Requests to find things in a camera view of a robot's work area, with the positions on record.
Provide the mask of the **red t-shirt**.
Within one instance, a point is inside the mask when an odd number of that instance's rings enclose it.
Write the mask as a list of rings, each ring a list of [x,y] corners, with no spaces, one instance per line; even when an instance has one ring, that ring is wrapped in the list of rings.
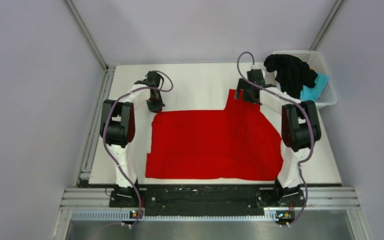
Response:
[[[222,110],[161,112],[151,126],[147,178],[273,181],[283,165],[280,134],[234,90]]]

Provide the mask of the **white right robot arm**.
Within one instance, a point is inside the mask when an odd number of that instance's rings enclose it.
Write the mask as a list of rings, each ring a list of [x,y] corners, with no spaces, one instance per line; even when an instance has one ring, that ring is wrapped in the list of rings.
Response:
[[[315,102],[300,101],[267,84],[263,71],[255,67],[238,80],[234,97],[268,106],[281,116],[282,167],[273,190],[259,195],[259,202],[266,206],[271,203],[287,206],[294,197],[303,199],[300,190],[304,183],[302,165],[310,160],[322,134]]]

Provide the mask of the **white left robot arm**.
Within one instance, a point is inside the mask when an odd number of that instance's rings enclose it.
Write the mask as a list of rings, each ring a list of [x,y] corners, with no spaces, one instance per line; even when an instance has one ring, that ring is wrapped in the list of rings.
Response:
[[[116,171],[115,192],[129,207],[140,202],[137,174],[133,168],[132,148],[129,144],[136,133],[135,112],[146,106],[150,113],[160,113],[165,104],[161,92],[165,74],[149,71],[143,80],[136,81],[132,88],[117,99],[106,99],[102,104],[99,135],[102,144],[114,163]]]

